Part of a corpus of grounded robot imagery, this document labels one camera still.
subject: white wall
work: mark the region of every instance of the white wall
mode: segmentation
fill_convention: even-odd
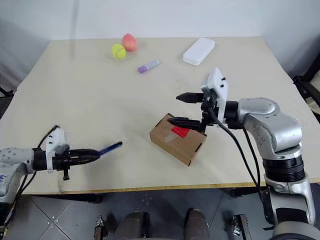
[[[0,67],[23,80],[50,39],[114,38],[127,32],[137,37],[263,34],[294,75],[310,61],[299,60],[320,33],[319,6],[319,0],[1,0],[0,51],[6,49],[15,60],[0,52]]]

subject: white case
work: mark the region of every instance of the white case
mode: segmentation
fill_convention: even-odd
[[[192,46],[183,54],[183,61],[198,66],[206,56],[214,49],[216,42],[200,37]]]

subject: tiled floor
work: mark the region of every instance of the tiled floor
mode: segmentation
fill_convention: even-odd
[[[320,186],[312,192],[320,215]],[[7,240],[91,240],[95,218],[112,213],[119,222],[133,211],[148,212],[152,236],[183,239],[183,226],[189,208],[202,211],[210,226],[210,238],[241,240],[230,234],[227,224],[233,214],[246,214],[251,237],[267,240],[272,231],[265,221],[257,194],[233,198],[224,189],[187,189],[106,193],[99,204],[24,196],[6,236]]]

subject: beige table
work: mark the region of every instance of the beige table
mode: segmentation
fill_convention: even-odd
[[[122,62],[109,56],[117,39],[52,41],[0,121],[0,148],[35,147],[55,124],[65,129],[71,148],[101,149],[119,140],[123,146],[96,162],[72,166],[68,181],[62,172],[39,172],[26,193],[252,186],[237,147],[220,128],[207,129],[207,140],[189,167],[150,141],[150,130],[166,113],[200,119],[199,104],[175,97],[199,92],[215,67],[227,78],[229,100],[270,98],[300,120],[305,169],[311,181],[319,181],[320,125],[262,38],[214,40],[215,49],[197,67],[181,60],[194,38],[139,39],[139,50]],[[155,59],[161,65],[137,73],[137,67]],[[234,133],[255,172],[242,132]]]

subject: yellow tennis ball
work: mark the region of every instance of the yellow tennis ball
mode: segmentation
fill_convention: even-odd
[[[118,43],[112,46],[111,53],[115,59],[119,60],[124,59],[127,55],[127,51],[125,50],[124,46]]]

